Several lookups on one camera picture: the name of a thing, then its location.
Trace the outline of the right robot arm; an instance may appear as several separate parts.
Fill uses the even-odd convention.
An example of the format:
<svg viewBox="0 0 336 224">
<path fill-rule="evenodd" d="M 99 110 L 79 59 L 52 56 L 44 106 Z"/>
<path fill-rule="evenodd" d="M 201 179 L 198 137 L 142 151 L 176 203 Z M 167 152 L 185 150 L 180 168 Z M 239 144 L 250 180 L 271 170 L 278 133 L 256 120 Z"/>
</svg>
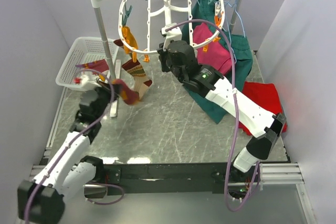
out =
<svg viewBox="0 0 336 224">
<path fill-rule="evenodd" d="M 252 166 L 268 158 L 283 132 L 286 117 L 253 102 L 212 66 L 200 65 L 193 47 L 185 41 L 172 40 L 168 46 L 161 43 L 158 54 L 163 72 L 171 72 L 186 90 L 224 109 L 252 134 L 230 169 L 232 179 L 243 181 Z"/>
</svg>

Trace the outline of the purple orange striped sock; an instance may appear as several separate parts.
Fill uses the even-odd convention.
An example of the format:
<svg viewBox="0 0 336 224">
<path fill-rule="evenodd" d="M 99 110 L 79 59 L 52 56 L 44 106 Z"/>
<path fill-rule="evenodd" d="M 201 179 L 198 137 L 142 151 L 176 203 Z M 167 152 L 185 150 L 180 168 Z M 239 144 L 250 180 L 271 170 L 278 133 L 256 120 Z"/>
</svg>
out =
<svg viewBox="0 0 336 224">
<path fill-rule="evenodd" d="M 80 69 L 93 69 L 95 70 L 93 73 L 95 75 L 98 75 L 99 73 L 107 74 L 109 71 L 109 67 L 105 59 L 79 64 L 76 65 L 76 67 Z"/>
</svg>

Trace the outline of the maroon orange striped sock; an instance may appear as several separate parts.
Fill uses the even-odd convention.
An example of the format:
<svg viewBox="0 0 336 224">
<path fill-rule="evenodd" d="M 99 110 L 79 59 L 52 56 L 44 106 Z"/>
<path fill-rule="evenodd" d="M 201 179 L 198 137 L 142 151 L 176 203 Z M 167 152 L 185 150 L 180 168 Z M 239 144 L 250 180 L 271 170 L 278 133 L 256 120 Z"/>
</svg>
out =
<svg viewBox="0 0 336 224">
<path fill-rule="evenodd" d="M 130 60 L 122 65 L 123 70 L 130 74 L 134 79 L 133 90 L 139 94 L 139 99 L 142 100 L 153 81 L 147 76 L 143 66 L 137 60 L 133 61 L 132 53 L 125 53 L 130 56 Z"/>
</svg>

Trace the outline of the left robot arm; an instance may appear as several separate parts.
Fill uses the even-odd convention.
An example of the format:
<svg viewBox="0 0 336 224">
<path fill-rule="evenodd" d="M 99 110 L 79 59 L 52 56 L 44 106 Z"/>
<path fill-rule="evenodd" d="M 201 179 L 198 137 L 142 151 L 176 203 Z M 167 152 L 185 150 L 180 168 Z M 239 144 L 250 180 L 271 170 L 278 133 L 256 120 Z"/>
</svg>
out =
<svg viewBox="0 0 336 224">
<path fill-rule="evenodd" d="M 49 163 L 17 190 L 18 216 L 26 223 L 58 223 L 65 204 L 87 182 L 106 178 L 103 160 L 83 153 L 101 129 L 101 119 L 118 95 L 112 84 L 99 84 L 83 92 L 79 110 L 65 141 Z"/>
</svg>

